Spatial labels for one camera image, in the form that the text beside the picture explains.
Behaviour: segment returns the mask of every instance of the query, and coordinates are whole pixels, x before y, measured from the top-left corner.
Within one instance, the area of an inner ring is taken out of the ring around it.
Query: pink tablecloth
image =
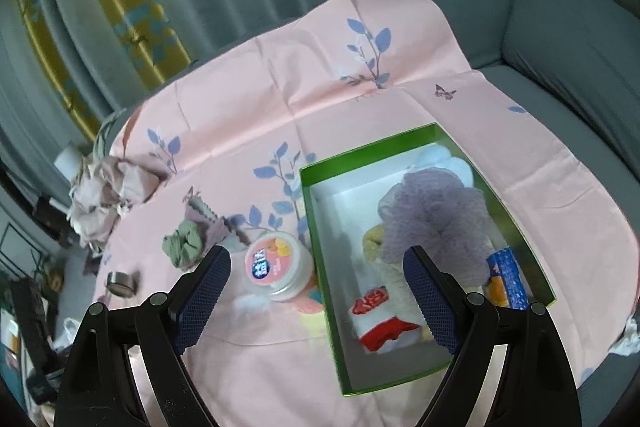
[[[142,275],[138,295],[113,298],[112,308],[172,287],[180,272],[161,243],[183,218],[187,194],[199,192],[219,214],[236,216],[250,238],[276,228],[307,233],[301,166],[433,121],[473,159],[536,252],[558,296],[550,311],[579,383],[634,306],[636,238],[570,151],[470,69],[430,0],[329,0],[148,100],[112,154],[172,176],[114,230],[96,295],[111,270]],[[442,375],[343,398],[322,315],[252,297],[240,258],[185,355],[222,425],[415,424]],[[470,425],[482,425],[491,405],[497,359]],[[134,370],[161,425],[139,357]]]

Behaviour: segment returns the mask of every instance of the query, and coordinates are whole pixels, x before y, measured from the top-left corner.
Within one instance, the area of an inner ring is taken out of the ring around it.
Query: metal tin
[[[136,279],[124,272],[109,272],[105,286],[115,296],[126,299],[132,297],[138,291]]]

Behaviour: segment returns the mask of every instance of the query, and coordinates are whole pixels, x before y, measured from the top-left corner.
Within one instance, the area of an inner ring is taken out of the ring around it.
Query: white jar
[[[256,295],[284,302],[295,298],[314,273],[309,251],[284,232],[266,233],[247,250],[245,273]]]

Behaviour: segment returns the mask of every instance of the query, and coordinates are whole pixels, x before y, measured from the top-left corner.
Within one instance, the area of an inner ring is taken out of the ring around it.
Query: blue package
[[[520,273],[518,271],[518,263],[513,256],[510,247],[498,250],[492,253],[486,259],[491,272],[491,281],[494,278],[500,278],[504,284],[504,291],[509,301],[509,308],[517,310],[526,310],[529,306],[527,292],[524,289]]]

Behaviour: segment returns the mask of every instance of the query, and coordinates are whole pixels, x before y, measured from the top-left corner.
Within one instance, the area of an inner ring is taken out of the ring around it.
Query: green gift box
[[[474,186],[484,192],[487,209],[507,241],[532,297],[555,301],[534,252],[492,188],[436,123],[419,127],[314,163],[300,171],[312,253],[326,307],[329,339],[344,396],[370,393],[440,371],[450,355],[435,342],[422,341],[386,353],[367,353],[356,338],[349,310],[362,296],[353,253],[362,252],[364,232],[381,222],[378,202],[431,143],[446,146],[472,166]]]

